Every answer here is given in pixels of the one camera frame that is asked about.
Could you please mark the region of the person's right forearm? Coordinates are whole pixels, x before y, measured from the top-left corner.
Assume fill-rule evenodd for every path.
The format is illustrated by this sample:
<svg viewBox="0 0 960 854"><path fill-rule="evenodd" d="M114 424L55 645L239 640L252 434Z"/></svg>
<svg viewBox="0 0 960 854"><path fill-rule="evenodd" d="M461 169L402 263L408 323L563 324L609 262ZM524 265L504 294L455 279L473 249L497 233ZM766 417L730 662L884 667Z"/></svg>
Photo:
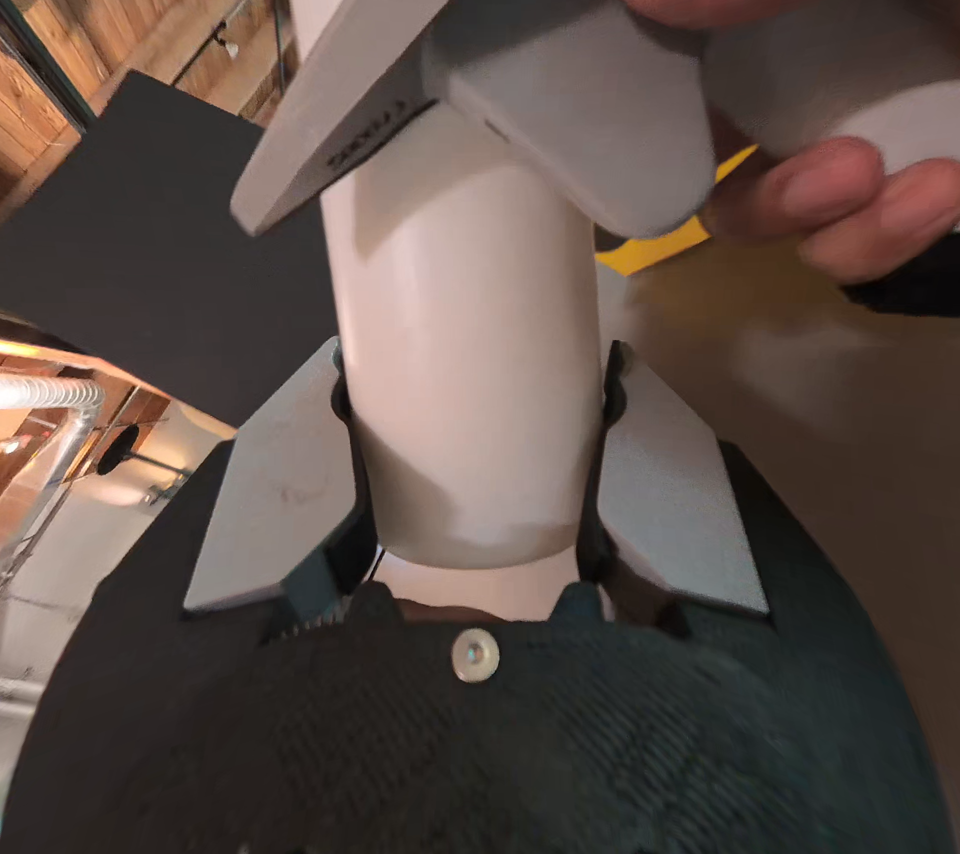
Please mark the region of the person's right forearm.
<svg viewBox="0 0 960 854"><path fill-rule="evenodd" d="M951 233L891 273L844 284L846 300L872 313L905 318L959 319L959 235Z"/></svg>

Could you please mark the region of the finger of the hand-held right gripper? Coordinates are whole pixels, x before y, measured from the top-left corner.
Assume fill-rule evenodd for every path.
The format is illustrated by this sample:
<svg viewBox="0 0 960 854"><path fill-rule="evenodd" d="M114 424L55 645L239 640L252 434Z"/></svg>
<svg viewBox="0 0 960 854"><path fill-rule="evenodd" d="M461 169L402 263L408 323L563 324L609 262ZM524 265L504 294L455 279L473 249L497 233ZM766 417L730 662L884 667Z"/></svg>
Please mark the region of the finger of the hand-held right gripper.
<svg viewBox="0 0 960 854"><path fill-rule="evenodd" d="M425 79L594 223L648 240L714 187L705 44L620 0L450 0L426 36Z"/></svg>
<svg viewBox="0 0 960 854"><path fill-rule="evenodd" d="M230 210L264 233L343 177L427 103L398 67L450 0L290 0L301 63L234 188Z"/></svg>

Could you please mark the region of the white bottle with black cap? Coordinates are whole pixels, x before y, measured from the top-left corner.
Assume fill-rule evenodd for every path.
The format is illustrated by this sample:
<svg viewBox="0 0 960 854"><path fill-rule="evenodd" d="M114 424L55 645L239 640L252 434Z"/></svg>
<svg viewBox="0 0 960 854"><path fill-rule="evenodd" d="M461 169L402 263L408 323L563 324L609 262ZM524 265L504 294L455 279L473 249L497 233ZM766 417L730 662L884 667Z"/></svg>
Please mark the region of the white bottle with black cap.
<svg viewBox="0 0 960 854"><path fill-rule="evenodd" d="M381 543L504 568L576 538L601 419L593 231L425 94L420 56L397 67L426 104L310 201Z"/></svg>

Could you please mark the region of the black computer monitor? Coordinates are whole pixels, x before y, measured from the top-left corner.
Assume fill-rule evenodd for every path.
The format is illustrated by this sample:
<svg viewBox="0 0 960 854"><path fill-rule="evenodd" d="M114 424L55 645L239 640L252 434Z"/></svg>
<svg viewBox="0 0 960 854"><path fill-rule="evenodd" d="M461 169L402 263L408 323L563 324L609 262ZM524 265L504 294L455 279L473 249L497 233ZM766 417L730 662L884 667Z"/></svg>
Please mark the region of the black computer monitor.
<svg viewBox="0 0 960 854"><path fill-rule="evenodd" d="M2 224L2 309L241 426L338 333L319 210L258 237L231 215L263 134L130 73Z"/></svg>

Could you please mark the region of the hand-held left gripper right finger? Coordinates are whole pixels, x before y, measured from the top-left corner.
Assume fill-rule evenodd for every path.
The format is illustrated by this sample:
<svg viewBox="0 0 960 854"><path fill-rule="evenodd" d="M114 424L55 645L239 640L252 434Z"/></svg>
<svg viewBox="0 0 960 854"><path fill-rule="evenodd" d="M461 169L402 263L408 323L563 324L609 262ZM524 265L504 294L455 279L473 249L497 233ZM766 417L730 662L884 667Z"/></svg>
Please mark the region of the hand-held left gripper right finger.
<svg viewBox="0 0 960 854"><path fill-rule="evenodd" d="M613 340L578 532L582 581L764 618L769 604L714 431Z"/></svg>

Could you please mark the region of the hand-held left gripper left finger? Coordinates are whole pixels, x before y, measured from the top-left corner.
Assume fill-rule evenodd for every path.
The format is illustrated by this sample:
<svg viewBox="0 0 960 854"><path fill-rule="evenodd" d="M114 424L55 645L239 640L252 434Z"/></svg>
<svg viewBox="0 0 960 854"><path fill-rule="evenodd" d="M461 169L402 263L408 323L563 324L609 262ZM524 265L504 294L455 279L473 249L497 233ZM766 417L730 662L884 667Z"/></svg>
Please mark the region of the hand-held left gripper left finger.
<svg viewBox="0 0 960 854"><path fill-rule="evenodd" d="M330 615L371 564L369 484L333 336L236 433L183 605Z"/></svg>

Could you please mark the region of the yellow plastic bin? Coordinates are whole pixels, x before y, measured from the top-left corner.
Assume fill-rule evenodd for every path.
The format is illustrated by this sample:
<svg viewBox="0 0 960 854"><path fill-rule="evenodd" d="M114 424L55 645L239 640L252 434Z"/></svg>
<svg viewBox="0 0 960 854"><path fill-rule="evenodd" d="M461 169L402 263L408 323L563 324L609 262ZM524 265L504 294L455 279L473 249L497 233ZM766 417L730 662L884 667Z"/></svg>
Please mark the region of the yellow plastic bin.
<svg viewBox="0 0 960 854"><path fill-rule="evenodd" d="M678 229L653 239L618 236L598 224L593 224L592 231L596 261L624 277L668 261L713 238L698 215Z"/></svg>

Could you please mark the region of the silver ventilation duct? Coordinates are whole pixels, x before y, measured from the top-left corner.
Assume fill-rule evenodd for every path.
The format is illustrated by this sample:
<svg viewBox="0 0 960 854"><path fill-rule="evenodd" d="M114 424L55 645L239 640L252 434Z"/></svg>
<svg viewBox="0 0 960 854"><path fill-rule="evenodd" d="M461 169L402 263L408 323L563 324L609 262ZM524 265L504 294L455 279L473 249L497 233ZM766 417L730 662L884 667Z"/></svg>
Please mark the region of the silver ventilation duct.
<svg viewBox="0 0 960 854"><path fill-rule="evenodd" d="M2 485L1 572L5 581L44 509L63 485L106 401L106 392L91 379L3 373L1 409L62 413L51 435L40 440L22 467Z"/></svg>

